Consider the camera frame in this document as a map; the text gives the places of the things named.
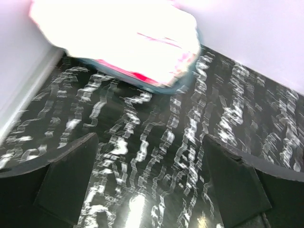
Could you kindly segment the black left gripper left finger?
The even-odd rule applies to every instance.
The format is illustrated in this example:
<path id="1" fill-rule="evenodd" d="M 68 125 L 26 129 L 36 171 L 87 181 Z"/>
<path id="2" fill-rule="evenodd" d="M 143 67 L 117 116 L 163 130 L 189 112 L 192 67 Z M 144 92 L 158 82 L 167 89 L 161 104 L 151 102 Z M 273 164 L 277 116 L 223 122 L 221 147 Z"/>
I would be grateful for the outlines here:
<path id="1" fill-rule="evenodd" d="M 76 225 L 95 162 L 98 136 L 87 135 L 57 150 L 34 205 L 69 225 Z"/>

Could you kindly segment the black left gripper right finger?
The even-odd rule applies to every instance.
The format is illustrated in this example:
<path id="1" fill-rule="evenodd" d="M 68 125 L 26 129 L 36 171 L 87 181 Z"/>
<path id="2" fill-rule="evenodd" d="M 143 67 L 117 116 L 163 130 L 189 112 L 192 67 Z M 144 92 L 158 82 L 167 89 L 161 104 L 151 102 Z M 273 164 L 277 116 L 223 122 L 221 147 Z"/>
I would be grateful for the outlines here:
<path id="1" fill-rule="evenodd" d="M 224 227 L 270 227 L 265 211 L 272 206 L 256 170 L 211 135 L 202 145 Z"/>

